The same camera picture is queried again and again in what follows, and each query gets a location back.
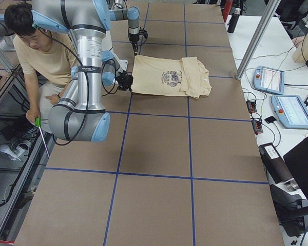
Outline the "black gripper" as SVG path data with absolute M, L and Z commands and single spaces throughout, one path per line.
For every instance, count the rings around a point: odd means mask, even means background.
M 138 42 L 140 40 L 139 36 L 140 36 L 139 33 L 137 33 L 137 34 L 128 33 L 128 38 L 129 38 L 129 41 L 132 45 L 134 56 L 138 55 L 138 50 L 139 50 Z
M 116 81 L 118 82 L 118 90 L 121 91 L 132 91 L 133 84 L 133 76 L 128 74 L 126 71 L 118 72 L 118 76 L 116 77 Z

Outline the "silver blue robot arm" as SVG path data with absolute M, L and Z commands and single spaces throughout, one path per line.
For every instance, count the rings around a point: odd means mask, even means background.
M 139 25 L 140 12 L 138 7 L 128 7 L 126 1 L 107 1 L 111 21 L 128 21 L 128 39 L 133 53 L 138 55 L 141 27 Z
M 33 1 L 33 23 L 52 32 L 72 33 L 78 65 L 63 98 L 49 112 L 48 125 L 59 139 L 104 141 L 110 115 L 101 103 L 102 41 L 111 28 L 106 1 Z

